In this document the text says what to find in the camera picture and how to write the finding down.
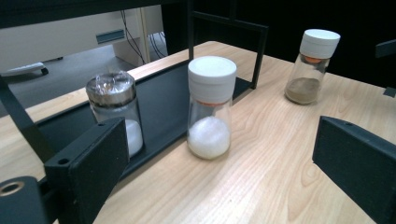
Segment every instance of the wooden table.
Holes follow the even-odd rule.
[[[227,57],[251,78],[253,52],[207,42],[195,48],[203,55]],[[141,78],[187,58],[184,50],[129,73]],[[383,88],[327,74],[318,102],[296,105],[283,93],[292,66],[264,56],[257,89],[234,101],[229,152],[204,161],[180,139],[121,181],[95,223],[373,223],[312,162],[318,120],[347,120],[396,144],[396,100]],[[40,120],[86,100],[79,90],[27,111]],[[0,123],[0,181],[43,177],[10,117]]]

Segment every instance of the white lid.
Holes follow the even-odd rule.
[[[306,30],[301,41],[300,53],[305,56],[328,59],[331,58],[340,41],[340,35],[326,30]]]
[[[191,96],[201,102],[220,104],[233,96],[236,64],[226,58],[205,56],[189,63]]]

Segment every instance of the gray floor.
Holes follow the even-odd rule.
[[[151,37],[148,39],[150,58],[155,61],[167,55],[166,46],[163,34],[158,33]],[[61,60],[47,61],[43,64],[49,70],[45,76],[37,70],[29,74],[4,77],[24,108],[81,89],[96,74],[135,68],[117,58],[111,45],[64,56]],[[5,115],[7,111],[3,104],[0,104],[0,118]]]

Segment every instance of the transparent glass body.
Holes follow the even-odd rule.
[[[300,53],[286,85],[285,96],[300,105],[315,102],[329,62],[330,59],[316,59]]]
[[[143,146],[143,136],[136,98],[134,98],[130,103],[121,106],[101,107],[93,103],[90,103],[90,105],[96,121],[98,122],[124,117],[129,155],[133,156],[140,150]]]
[[[232,103],[232,98],[221,104],[190,98],[187,143],[194,155],[213,160],[230,148]]]

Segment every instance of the spice jar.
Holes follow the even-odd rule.
[[[236,64],[205,56],[189,63],[190,113],[187,142],[191,152],[212,160],[231,145],[231,105]]]
[[[300,54],[291,71],[285,96],[294,103],[309,105],[318,99],[324,74],[340,35],[326,30],[306,30]]]
[[[125,118],[129,155],[136,154],[143,146],[143,137],[134,78],[126,72],[99,75],[85,89],[97,122]]]

